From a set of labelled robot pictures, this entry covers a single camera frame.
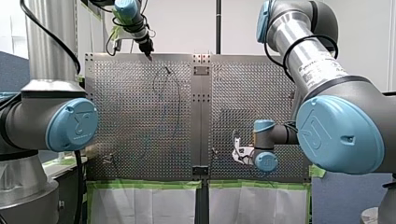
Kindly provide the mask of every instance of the wire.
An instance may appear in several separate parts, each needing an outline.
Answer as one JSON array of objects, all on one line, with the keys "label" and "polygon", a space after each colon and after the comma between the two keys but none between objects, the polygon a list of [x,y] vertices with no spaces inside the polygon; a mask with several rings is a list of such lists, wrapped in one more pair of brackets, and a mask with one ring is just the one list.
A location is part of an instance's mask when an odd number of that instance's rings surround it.
[{"label": "wire", "polygon": [[7,224],[6,220],[1,214],[0,214],[0,224]]},{"label": "wire", "polygon": [[267,46],[267,45],[268,45],[268,43],[267,43],[268,31],[270,30],[270,20],[271,20],[273,5],[275,4],[275,2],[276,2],[276,0],[275,0],[275,1],[273,1],[273,0],[270,0],[270,1],[269,1],[269,6],[268,6],[268,20],[267,20],[267,30],[265,31],[265,40],[264,40],[264,51],[265,51],[265,54],[267,55],[268,59],[269,59],[272,63],[276,64],[276,65],[279,66],[279,67],[283,67],[281,63],[277,62],[277,61],[271,56],[271,54],[270,54],[269,51],[268,51],[268,46]]},{"label": "wire", "polygon": [[129,53],[132,53],[133,50],[134,50],[134,40],[132,40],[131,49],[129,50]]},{"label": "wire", "polygon": [[51,31],[49,31],[46,27],[44,27],[40,21],[37,19],[37,17],[33,14],[31,10],[25,5],[24,0],[20,1],[21,9],[25,13],[25,15],[32,21],[34,22],[38,27],[40,27],[47,35],[49,35],[64,51],[70,56],[70,58],[73,60],[77,74],[79,74],[81,70],[81,65],[79,64],[78,58],[76,57],[75,53],[66,46],[66,44],[58,38],[55,34],[53,34]]},{"label": "wire", "polygon": [[269,31],[269,29],[270,29],[270,20],[271,20],[271,16],[272,16],[272,12],[273,12],[273,6],[274,6],[275,2],[276,2],[276,0],[270,0],[270,1],[269,1],[269,6],[268,6],[268,20],[267,20],[267,30],[266,30],[266,33],[265,33],[265,40],[264,40],[264,51],[265,51],[265,54],[267,55],[268,59],[269,59],[272,63],[274,63],[274,64],[276,64],[276,65],[278,65],[278,66],[280,66],[280,67],[283,68],[283,70],[284,70],[284,72],[285,72],[285,75],[289,78],[290,81],[294,82],[294,79],[293,79],[292,76],[290,75],[290,73],[289,73],[289,71],[288,71],[288,67],[286,66],[287,59],[289,58],[289,56],[290,56],[290,54],[291,54],[291,51],[292,51],[297,45],[303,43],[303,42],[304,42],[305,40],[307,40],[307,39],[310,39],[310,38],[324,38],[324,39],[327,39],[328,41],[330,41],[330,42],[333,44],[333,46],[334,46],[334,51],[335,51],[334,58],[337,59],[337,57],[338,57],[338,46],[337,46],[337,43],[336,43],[332,38],[330,38],[329,36],[326,36],[326,35],[310,35],[310,36],[306,36],[306,37],[300,38],[300,39],[298,39],[297,41],[295,41],[295,42],[286,50],[286,53],[285,53],[285,55],[284,55],[284,57],[283,57],[283,63],[277,62],[277,61],[271,56],[271,54],[269,53],[269,51],[268,51],[268,46],[267,46],[267,45],[268,45],[268,43],[267,43],[267,37],[268,37],[268,31]]},{"label": "wire", "polygon": [[296,133],[298,132],[298,129],[296,127],[296,121],[295,120],[288,120],[283,124],[285,127],[292,129]]},{"label": "wire", "polygon": [[75,151],[76,155],[76,163],[77,163],[77,170],[78,170],[78,197],[77,197],[77,209],[75,213],[75,220],[74,224],[79,224],[82,212],[82,197],[84,194],[84,174],[82,173],[82,159],[81,159],[81,152]]},{"label": "wire", "polygon": [[105,2],[105,1],[92,1],[92,0],[91,0],[91,3],[92,3],[94,6],[99,7],[100,9],[102,9],[102,10],[105,11],[105,12],[113,13],[113,11],[108,10],[108,9],[105,9],[104,7],[99,6],[99,5],[97,4],[98,2]]},{"label": "wire", "polygon": [[145,13],[146,7],[148,6],[149,0],[146,0],[145,6],[143,7],[142,14]]},{"label": "wire", "polygon": [[20,100],[21,100],[21,93],[18,93],[16,95],[14,95],[12,98],[10,98],[9,100],[7,100],[2,105],[0,105],[0,111],[3,110],[4,108],[6,108],[7,106],[9,106],[12,102],[20,101]]},{"label": "wire", "polygon": [[323,39],[329,40],[329,41],[333,44],[333,46],[334,46],[334,51],[335,51],[334,58],[335,58],[335,59],[338,58],[338,46],[337,46],[337,43],[336,43],[331,37],[329,37],[329,36],[326,36],[326,35],[309,35],[309,36],[305,36],[305,37],[302,37],[302,38],[296,40],[296,41],[295,41],[292,45],[290,45],[289,48],[286,50],[285,56],[283,56],[283,65],[282,65],[283,70],[285,71],[286,76],[287,76],[292,82],[294,82],[294,80],[293,80],[292,76],[290,75],[290,73],[288,72],[288,67],[286,66],[286,63],[287,63],[288,58],[289,58],[289,55],[291,54],[291,52],[293,51],[293,49],[294,49],[297,45],[299,45],[299,44],[303,43],[305,40],[311,39],[311,38],[323,38]]},{"label": "wire", "polygon": [[[158,91],[158,90],[156,90],[155,84],[158,79],[158,76],[160,75],[160,73],[163,69],[166,70],[166,77],[165,77],[165,80],[163,81],[163,85],[160,87],[160,90]],[[177,123],[176,123],[175,129],[173,130],[172,138],[171,138],[171,142],[172,142],[171,148],[173,148],[174,140],[177,135],[177,130],[180,128],[180,117],[181,117],[181,87],[180,87],[179,80],[176,77],[176,73],[167,66],[161,67],[156,72],[154,79],[152,80],[152,90],[156,95],[158,95],[158,97],[160,98],[160,102],[163,102],[164,101],[163,93],[166,89],[167,83],[169,82],[169,78],[171,78],[177,85],[177,97],[178,97],[178,100],[177,100]],[[166,113],[166,105],[163,106],[162,121],[161,121],[159,127],[163,126],[165,113]],[[150,131],[150,133],[148,135],[153,135],[154,131],[156,131],[158,129],[159,129],[158,127],[154,128],[152,131]],[[148,152],[148,150],[144,150],[143,154],[138,159],[139,160],[144,159],[147,156],[147,152]]]},{"label": "wire", "polygon": [[108,37],[108,40],[107,40],[107,42],[106,42],[106,52],[107,52],[107,54],[110,55],[110,56],[116,55],[116,50],[115,50],[115,49],[113,49],[113,53],[110,53],[110,51],[108,51],[108,43],[110,43],[111,37],[113,37],[113,35],[114,35],[115,33],[116,33],[116,32],[113,31],[113,33],[111,33],[111,35]]}]

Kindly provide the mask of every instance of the pegboard panel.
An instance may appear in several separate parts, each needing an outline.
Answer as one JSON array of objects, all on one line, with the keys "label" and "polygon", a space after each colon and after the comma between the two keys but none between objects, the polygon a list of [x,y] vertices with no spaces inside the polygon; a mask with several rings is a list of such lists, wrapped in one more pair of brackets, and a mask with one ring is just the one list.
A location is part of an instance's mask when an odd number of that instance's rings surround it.
[{"label": "pegboard panel", "polygon": [[86,57],[99,111],[90,180],[191,179],[191,55]]},{"label": "pegboard panel", "polygon": [[294,84],[282,69],[260,56],[214,55],[211,65],[210,178],[309,182],[309,162],[297,146],[276,146],[278,169],[267,176],[232,158],[233,130],[240,132],[241,146],[247,146],[253,142],[254,120],[290,119]]}]

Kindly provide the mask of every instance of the light blue joint cap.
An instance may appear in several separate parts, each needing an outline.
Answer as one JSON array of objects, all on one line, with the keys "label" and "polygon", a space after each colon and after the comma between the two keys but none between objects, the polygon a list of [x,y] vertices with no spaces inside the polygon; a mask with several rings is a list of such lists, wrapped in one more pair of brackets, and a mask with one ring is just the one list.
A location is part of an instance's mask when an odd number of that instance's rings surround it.
[{"label": "light blue joint cap", "polygon": [[122,17],[134,18],[139,12],[136,0],[116,0],[114,7]]},{"label": "light blue joint cap", "polygon": [[384,142],[374,122],[342,98],[324,95],[306,101],[297,128],[306,157],[327,171],[364,175],[384,160]]},{"label": "light blue joint cap", "polygon": [[274,128],[275,122],[271,119],[257,119],[254,121],[254,133],[260,133]]},{"label": "light blue joint cap", "polygon": [[264,44],[267,35],[267,25],[268,25],[268,9],[269,1],[265,1],[262,4],[262,9],[260,10],[259,20],[257,21],[257,31],[256,38],[257,42]]},{"label": "light blue joint cap", "polygon": [[83,149],[93,138],[98,126],[98,113],[93,102],[77,98],[64,104],[49,122],[47,148],[56,151]]},{"label": "light blue joint cap", "polygon": [[262,152],[256,157],[254,163],[259,170],[270,173],[277,168],[277,157],[271,152]]}]

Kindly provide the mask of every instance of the perforated metal board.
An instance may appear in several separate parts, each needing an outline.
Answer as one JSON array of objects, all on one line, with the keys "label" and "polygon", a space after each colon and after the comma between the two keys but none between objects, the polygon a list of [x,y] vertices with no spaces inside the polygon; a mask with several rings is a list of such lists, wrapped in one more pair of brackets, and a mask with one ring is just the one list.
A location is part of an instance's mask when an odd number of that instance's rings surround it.
[{"label": "perforated metal board", "polygon": [[241,146],[252,143],[253,122],[290,119],[292,84],[283,70],[260,56],[219,56],[211,58],[212,116],[209,158],[212,179],[269,179],[281,182],[309,182],[309,161],[297,146],[277,146],[276,172],[263,175],[235,162],[233,130],[242,137]]},{"label": "perforated metal board", "polygon": [[100,124],[91,180],[191,180],[192,55],[86,55]]},{"label": "perforated metal board", "polygon": [[[262,179],[233,161],[232,131],[246,146],[255,119],[288,120],[293,84],[265,57],[199,57],[156,54],[151,63],[143,55],[87,55],[86,90],[100,115],[89,179],[191,180],[193,165],[211,167],[212,179]],[[205,76],[194,74],[206,67]],[[298,147],[276,154],[279,168],[265,179],[309,181]]]}]

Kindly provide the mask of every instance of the black cable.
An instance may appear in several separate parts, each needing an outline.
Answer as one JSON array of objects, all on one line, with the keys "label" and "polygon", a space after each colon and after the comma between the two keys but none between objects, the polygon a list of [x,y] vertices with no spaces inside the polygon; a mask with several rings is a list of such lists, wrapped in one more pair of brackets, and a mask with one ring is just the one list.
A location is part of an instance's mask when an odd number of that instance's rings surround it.
[{"label": "black cable", "polygon": [[81,70],[81,65],[79,64],[78,58],[75,55],[75,53],[66,46],[66,44],[58,38],[55,34],[53,34],[51,31],[49,31],[46,27],[44,27],[38,18],[33,14],[33,12],[25,5],[24,0],[20,1],[21,9],[25,13],[25,15],[32,21],[34,22],[38,27],[40,27],[47,35],[49,35],[59,46],[61,46],[62,49],[70,56],[70,58],[73,60],[77,74],[79,74]]},{"label": "black cable", "polygon": [[396,182],[384,184],[382,186],[382,188],[384,188],[384,189],[394,189],[394,188],[396,188]]},{"label": "black cable", "polygon": [[7,224],[6,220],[1,214],[0,214],[0,224]]},{"label": "black cable", "polygon": [[292,78],[292,76],[291,76],[290,73],[288,72],[288,67],[286,66],[287,59],[289,58],[289,56],[290,56],[290,54],[291,54],[291,51],[292,51],[297,45],[301,44],[301,43],[304,42],[305,40],[310,39],[310,38],[324,38],[324,39],[329,40],[329,41],[333,44],[333,46],[334,46],[334,51],[335,51],[334,58],[337,59],[337,57],[338,57],[338,46],[337,46],[337,43],[336,43],[332,38],[330,38],[329,36],[326,36],[326,35],[310,35],[310,36],[306,36],[306,37],[300,38],[300,39],[298,39],[297,41],[295,41],[295,42],[287,49],[287,51],[286,51],[286,53],[285,53],[285,55],[284,55],[284,57],[283,57],[283,63],[277,62],[277,61],[271,56],[271,54],[270,54],[269,51],[268,51],[268,47],[267,47],[267,44],[268,44],[268,43],[267,43],[268,31],[269,31],[269,29],[270,29],[271,14],[272,14],[272,10],[273,10],[273,6],[274,6],[274,4],[275,4],[275,1],[276,1],[276,0],[270,0],[270,1],[269,1],[267,29],[266,29],[266,31],[265,31],[265,40],[264,40],[264,51],[265,51],[265,54],[267,55],[268,59],[269,59],[272,63],[274,63],[274,64],[276,64],[276,65],[278,65],[278,66],[280,66],[280,67],[283,68],[283,70],[284,70],[286,76],[287,76],[292,82],[294,82],[294,79]]},{"label": "black cable", "polygon": [[132,53],[133,50],[134,50],[134,40],[132,40],[131,49],[129,50],[129,53]]},{"label": "black cable", "polygon": [[329,37],[329,36],[326,36],[326,35],[309,35],[309,36],[305,36],[305,37],[302,37],[302,38],[296,40],[296,41],[295,41],[292,45],[290,45],[290,47],[286,50],[285,56],[283,56],[283,65],[282,65],[283,70],[285,71],[286,76],[288,76],[288,78],[289,78],[292,82],[294,82],[294,80],[293,80],[292,76],[290,75],[290,73],[288,72],[288,67],[286,66],[287,60],[288,60],[288,58],[289,58],[289,55],[291,54],[291,52],[293,51],[293,49],[294,49],[297,45],[299,45],[299,44],[303,43],[305,40],[311,39],[311,38],[323,38],[323,39],[329,40],[329,41],[333,44],[333,46],[334,46],[334,50],[335,50],[334,58],[335,58],[335,59],[338,58],[338,46],[337,46],[337,43],[336,43],[331,37]]},{"label": "black cable", "polygon": [[21,93],[17,93],[16,95],[14,95],[12,98],[10,98],[9,100],[7,100],[5,103],[3,103],[2,105],[0,105],[0,111],[3,110],[4,108],[6,108],[7,106],[9,106],[11,103],[13,103],[14,101],[20,101],[21,100]]},{"label": "black cable", "polygon": [[107,52],[107,54],[110,55],[110,56],[116,55],[116,50],[115,50],[115,49],[113,49],[113,53],[110,53],[110,51],[108,51],[108,43],[110,43],[111,37],[113,37],[113,35],[114,35],[115,33],[116,33],[116,32],[113,31],[113,33],[111,33],[111,35],[108,37],[108,40],[107,40],[107,42],[106,42],[106,52]]},{"label": "black cable", "polygon": [[105,11],[105,12],[113,13],[113,11],[107,10],[107,9],[105,9],[104,7],[99,6],[99,5],[97,4],[97,2],[103,2],[103,1],[92,1],[92,0],[91,0],[91,3],[92,3],[94,6],[99,7],[100,9],[102,9],[102,10]]},{"label": "black cable", "polygon": [[271,54],[270,54],[269,51],[268,51],[267,36],[268,36],[268,31],[270,30],[271,14],[272,14],[272,9],[273,9],[273,5],[275,4],[275,1],[270,0],[268,4],[269,4],[269,5],[268,5],[268,20],[267,20],[267,30],[265,31],[264,51],[265,51],[265,54],[267,55],[268,59],[269,59],[272,63],[276,64],[276,65],[279,66],[279,67],[283,67],[282,64],[279,63],[279,62],[277,62],[277,61],[271,56]]},{"label": "black cable", "polygon": [[78,197],[77,197],[77,209],[75,213],[74,224],[79,224],[82,213],[82,198],[84,194],[84,174],[82,173],[82,159],[81,152],[75,151],[77,172],[78,172]]},{"label": "black cable", "polygon": [[146,7],[148,6],[149,0],[146,0],[145,6],[143,7],[142,14],[145,13]]}]

